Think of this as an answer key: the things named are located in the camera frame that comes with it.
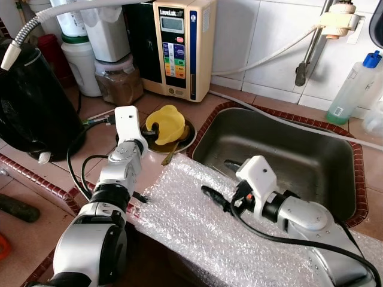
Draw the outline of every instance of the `countertop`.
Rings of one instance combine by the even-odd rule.
[[[251,93],[232,90],[216,85],[212,85],[211,89],[254,105],[289,112],[295,115],[313,118],[315,120],[326,121],[324,117],[325,112],[318,109],[256,96]],[[67,89],[66,94],[75,109],[77,109],[77,88],[73,87]],[[153,111],[156,111],[165,105],[175,105],[177,109],[194,124],[196,130],[199,130],[214,108],[224,102],[227,102],[227,100],[212,94],[206,95],[206,98],[204,98],[201,103],[192,103],[173,97],[145,92],[145,95],[137,100],[134,105],[138,108],[141,124],[145,122],[145,119]],[[100,97],[91,98],[83,96],[80,118],[85,120],[86,118],[100,114],[101,112],[112,110],[113,108],[113,105],[105,103]],[[366,134],[361,127],[361,122],[362,121],[359,119],[352,118],[341,127],[349,131],[358,139],[382,145],[383,139],[374,138]],[[100,124],[88,132],[85,144],[79,152],[72,157],[72,165],[77,176],[80,175],[80,167],[86,157],[93,154],[109,154],[114,149],[115,134],[116,130],[114,126],[106,126],[104,124]],[[66,161],[39,165],[27,154],[12,148],[5,142],[0,142],[0,148],[1,154],[33,171],[59,188],[65,191],[69,191],[73,188],[74,184],[69,175]],[[383,152],[363,147],[363,156],[369,215],[364,222],[353,229],[376,239],[383,240]],[[143,158],[142,173],[138,177],[136,186],[137,192],[141,193],[145,188],[155,183],[163,170],[160,163],[164,157],[165,155],[149,152],[147,156]],[[100,159],[90,161],[86,167],[86,179],[95,184],[105,163],[106,160]]]

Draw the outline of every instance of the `orange object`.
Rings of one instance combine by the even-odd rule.
[[[3,235],[0,234],[0,260],[6,259],[6,257],[11,252],[11,245],[5,239]]]

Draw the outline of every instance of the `black electric kettle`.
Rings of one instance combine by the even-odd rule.
[[[1,60],[10,42],[0,39]],[[9,71],[0,69],[0,137],[41,163],[62,160],[84,127],[39,49],[21,49]]]

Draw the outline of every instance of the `yellow plastic cup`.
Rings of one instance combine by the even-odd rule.
[[[173,105],[167,105],[149,115],[146,128],[151,130],[154,123],[159,125],[158,145],[166,145],[180,138],[185,129],[185,118]]]

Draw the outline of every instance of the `digital display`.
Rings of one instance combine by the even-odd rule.
[[[161,30],[165,32],[184,33],[184,20],[161,17]]]

